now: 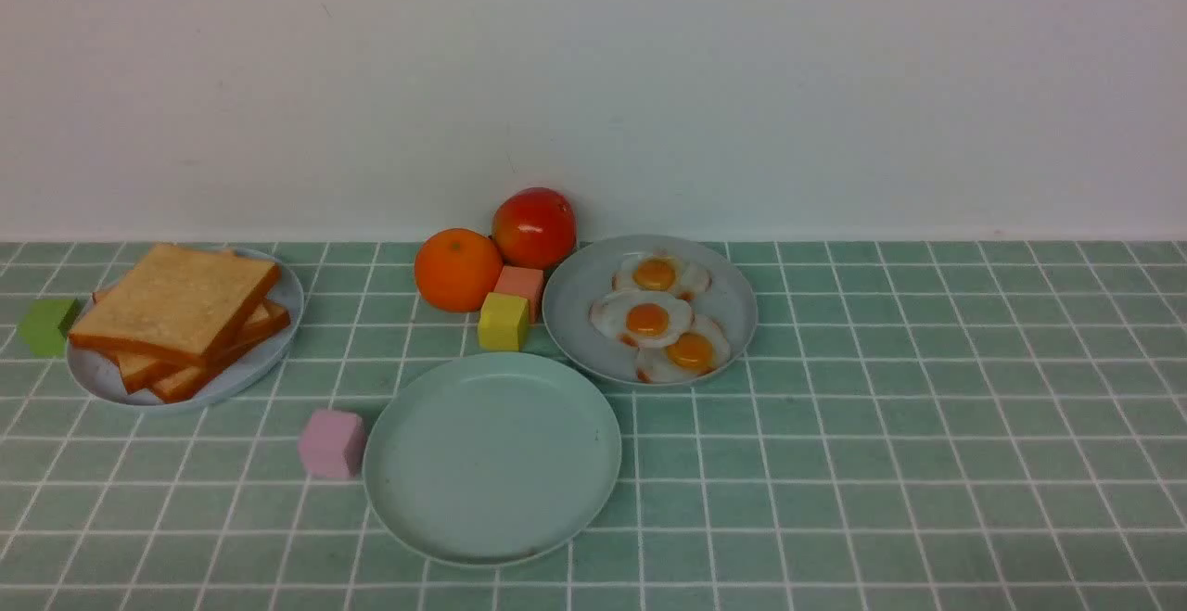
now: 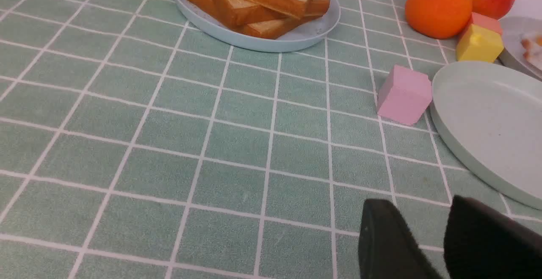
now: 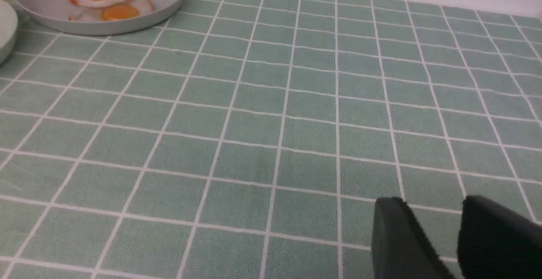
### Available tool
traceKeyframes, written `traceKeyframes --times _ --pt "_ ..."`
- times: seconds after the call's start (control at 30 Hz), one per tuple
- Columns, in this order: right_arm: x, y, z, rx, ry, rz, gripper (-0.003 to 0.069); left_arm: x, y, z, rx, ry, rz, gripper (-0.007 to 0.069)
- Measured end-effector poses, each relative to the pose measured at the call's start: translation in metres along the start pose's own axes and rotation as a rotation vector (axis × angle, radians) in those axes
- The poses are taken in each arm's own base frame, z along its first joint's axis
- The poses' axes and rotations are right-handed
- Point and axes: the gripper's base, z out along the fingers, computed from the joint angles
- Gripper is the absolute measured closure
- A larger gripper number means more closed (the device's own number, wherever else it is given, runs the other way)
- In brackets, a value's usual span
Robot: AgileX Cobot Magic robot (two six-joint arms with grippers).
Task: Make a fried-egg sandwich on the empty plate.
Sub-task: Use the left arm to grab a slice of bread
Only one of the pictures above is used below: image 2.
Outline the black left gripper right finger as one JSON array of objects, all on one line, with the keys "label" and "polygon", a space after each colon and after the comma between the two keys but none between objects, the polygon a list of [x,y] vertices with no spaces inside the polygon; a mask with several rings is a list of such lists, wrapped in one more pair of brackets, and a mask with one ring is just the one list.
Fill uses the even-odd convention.
[{"label": "black left gripper right finger", "polygon": [[453,197],[443,248],[452,279],[542,277],[542,237],[472,197]]}]

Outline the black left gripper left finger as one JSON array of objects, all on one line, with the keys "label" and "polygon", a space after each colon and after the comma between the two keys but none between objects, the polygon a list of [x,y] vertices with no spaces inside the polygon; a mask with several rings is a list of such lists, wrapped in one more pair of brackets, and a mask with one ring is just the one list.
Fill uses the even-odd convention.
[{"label": "black left gripper left finger", "polygon": [[441,279],[389,200],[367,199],[362,209],[358,260],[362,279]]}]

